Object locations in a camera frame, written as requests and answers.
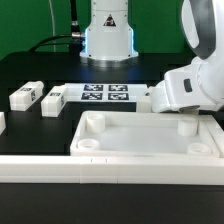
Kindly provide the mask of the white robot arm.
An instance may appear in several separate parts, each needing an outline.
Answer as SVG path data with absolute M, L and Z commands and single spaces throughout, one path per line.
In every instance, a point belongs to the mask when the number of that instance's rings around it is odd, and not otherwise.
M 224 0 L 183 0 L 181 25 L 195 58 L 167 71 L 150 94 L 152 111 L 224 106 Z

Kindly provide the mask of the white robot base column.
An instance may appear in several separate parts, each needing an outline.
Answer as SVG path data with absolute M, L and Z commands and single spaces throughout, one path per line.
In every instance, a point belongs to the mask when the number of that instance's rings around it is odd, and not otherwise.
M 120 67 L 137 57 L 134 32 L 128 23 L 128 0 L 91 0 L 91 22 L 85 29 L 81 62 Z

